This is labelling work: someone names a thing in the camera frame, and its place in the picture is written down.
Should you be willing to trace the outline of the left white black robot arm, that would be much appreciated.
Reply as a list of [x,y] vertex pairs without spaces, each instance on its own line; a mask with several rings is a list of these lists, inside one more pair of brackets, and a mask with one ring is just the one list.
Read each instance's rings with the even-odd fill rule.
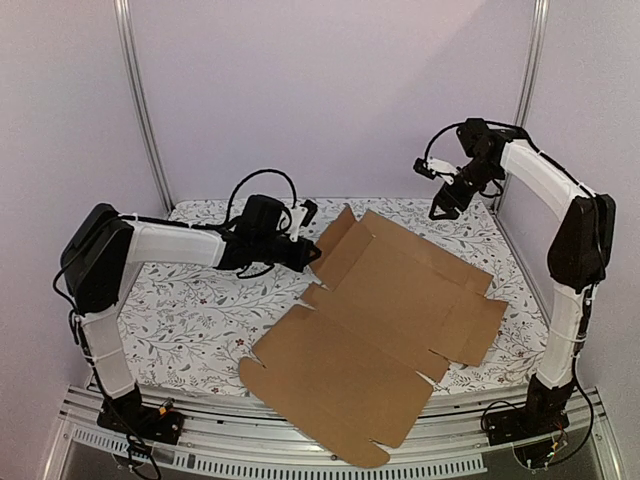
[[223,223],[194,224],[122,214],[96,205],[60,258],[54,292],[71,306],[69,325],[94,372],[111,419],[128,434],[148,426],[148,412],[128,367],[117,319],[125,271],[160,262],[234,271],[244,277],[256,263],[301,272],[322,255],[301,236],[317,213],[311,200],[286,206],[252,195],[243,211]]

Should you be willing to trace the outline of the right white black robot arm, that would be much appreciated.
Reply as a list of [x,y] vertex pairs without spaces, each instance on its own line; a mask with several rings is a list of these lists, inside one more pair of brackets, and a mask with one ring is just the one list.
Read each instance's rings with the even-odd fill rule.
[[592,304],[610,261],[616,204],[577,180],[537,147],[528,132],[515,125],[468,118],[450,125],[468,163],[457,167],[429,153],[416,159],[416,173],[440,178],[429,217],[454,220],[475,195],[507,177],[520,180],[559,222],[549,250],[547,269],[554,303],[542,360],[531,378],[517,427],[537,436],[558,419],[578,385],[578,355],[585,343]]

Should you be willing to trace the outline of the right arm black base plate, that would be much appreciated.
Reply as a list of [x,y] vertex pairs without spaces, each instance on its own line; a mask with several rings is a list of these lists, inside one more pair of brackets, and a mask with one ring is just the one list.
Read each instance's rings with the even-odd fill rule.
[[564,430],[569,426],[568,416],[529,415],[524,408],[509,407],[503,410],[487,410],[480,420],[491,446],[518,442]]

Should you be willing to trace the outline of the brown cardboard box sheet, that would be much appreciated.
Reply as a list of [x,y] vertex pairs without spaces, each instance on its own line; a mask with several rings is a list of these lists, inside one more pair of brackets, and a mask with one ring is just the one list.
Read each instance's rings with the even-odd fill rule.
[[245,387],[315,437],[399,446],[454,363],[478,366],[506,303],[491,276],[397,223],[343,209],[316,281],[238,365]]

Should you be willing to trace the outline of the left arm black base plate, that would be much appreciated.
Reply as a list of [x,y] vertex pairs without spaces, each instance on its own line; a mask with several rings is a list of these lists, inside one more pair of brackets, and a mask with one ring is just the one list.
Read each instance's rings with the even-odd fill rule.
[[160,407],[142,404],[103,404],[97,425],[108,430],[128,435],[137,435],[144,440],[176,445],[181,436],[185,416],[169,409],[165,413]]

